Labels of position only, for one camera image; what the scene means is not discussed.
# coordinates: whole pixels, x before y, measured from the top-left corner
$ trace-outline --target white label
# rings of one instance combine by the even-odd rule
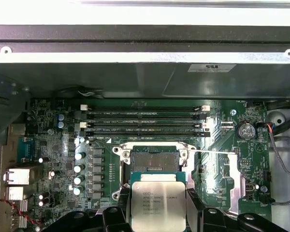
[[[190,73],[227,73],[236,64],[191,64],[188,72]]]

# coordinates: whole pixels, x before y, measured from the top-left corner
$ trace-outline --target capacitor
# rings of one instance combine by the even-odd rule
[[[57,170],[57,171],[51,171],[50,172],[50,176],[51,177],[54,177],[55,175],[59,175],[60,174],[60,171],[59,170]]]
[[[250,140],[256,136],[256,129],[250,123],[240,123],[235,129],[235,134],[240,139]]]
[[[79,185],[80,183],[82,183],[85,180],[85,178],[82,175],[78,175],[76,178],[74,178],[74,183],[76,185]]]
[[[82,158],[84,158],[86,156],[85,152],[79,152],[75,154],[75,160],[81,160]]]
[[[48,203],[49,203],[49,198],[44,198],[43,200],[39,202],[39,206],[42,207],[43,205],[48,204]]]
[[[49,162],[49,157],[41,157],[39,158],[39,163],[47,163]]]
[[[84,168],[85,168],[84,165],[78,164],[78,165],[74,166],[74,172],[80,173],[82,170],[84,170]]]
[[[57,124],[57,126],[58,126],[58,128],[60,128],[60,129],[63,129],[63,128],[66,128],[67,127],[67,124],[65,124],[64,122],[59,122],[58,124]]]
[[[83,192],[84,188],[82,186],[76,186],[73,189],[73,193],[74,195],[78,196],[79,194],[81,194]]]
[[[263,185],[261,186],[260,191],[266,193],[268,191],[268,188],[265,185]]]
[[[35,117],[34,116],[28,116],[27,117],[27,121],[34,121],[35,120]]]
[[[48,133],[49,135],[53,135],[55,132],[54,132],[53,129],[48,129],[48,130],[47,130],[47,133]]]
[[[58,115],[58,120],[59,121],[63,121],[64,120],[64,115],[63,114]]]
[[[44,198],[47,198],[47,197],[49,197],[49,192],[47,191],[47,192],[44,192],[44,193],[42,193],[42,194],[40,194],[39,195],[39,199],[40,200],[43,200]]]

